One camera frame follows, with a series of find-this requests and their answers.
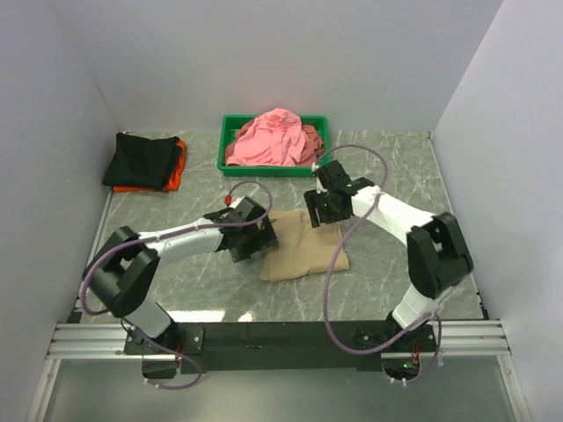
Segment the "beige t shirt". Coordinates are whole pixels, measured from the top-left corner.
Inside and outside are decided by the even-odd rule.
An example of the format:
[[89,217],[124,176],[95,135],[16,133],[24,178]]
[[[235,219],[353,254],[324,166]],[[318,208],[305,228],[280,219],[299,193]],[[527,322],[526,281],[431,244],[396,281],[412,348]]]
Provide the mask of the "beige t shirt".
[[269,219],[278,244],[267,250],[261,280],[280,282],[327,272],[342,240],[338,223],[314,228],[305,209],[274,210]]

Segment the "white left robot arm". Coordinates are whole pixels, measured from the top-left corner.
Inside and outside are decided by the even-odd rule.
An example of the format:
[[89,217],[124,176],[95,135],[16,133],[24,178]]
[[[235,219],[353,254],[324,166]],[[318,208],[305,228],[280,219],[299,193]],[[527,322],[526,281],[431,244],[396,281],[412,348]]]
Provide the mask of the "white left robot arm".
[[171,229],[135,232],[117,229],[84,269],[81,302],[92,292],[104,305],[98,313],[109,312],[130,324],[155,353],[166,353],[180,342],[179,328],[172,317],[150,298],[150,286],[157,270],[177,260],[228,251],[234,262],[277,245],[268,214],[250,197],[204,215],[194,222]]

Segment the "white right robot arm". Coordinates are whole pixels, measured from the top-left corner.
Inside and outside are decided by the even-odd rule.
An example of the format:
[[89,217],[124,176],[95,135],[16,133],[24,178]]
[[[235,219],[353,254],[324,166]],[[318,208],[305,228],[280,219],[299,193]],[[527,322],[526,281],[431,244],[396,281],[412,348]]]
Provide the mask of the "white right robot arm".
[[354,349],[337,338],[329,320],[324,324],[332,342],[354,355],[379,353],[392,347],[405,351],[417,339],[417,330],[437,311],[454,287],[474,268],[471,253],[457,218],[434,215],[412,207],[384,191],[383,184],[352,179],[338,161],[314,164],[316,187],[304,194],[314,228],[356,219],[353,230],[369,222],[397,238],[405,247],[410,286],[386,318],[386,339],[370,349]]

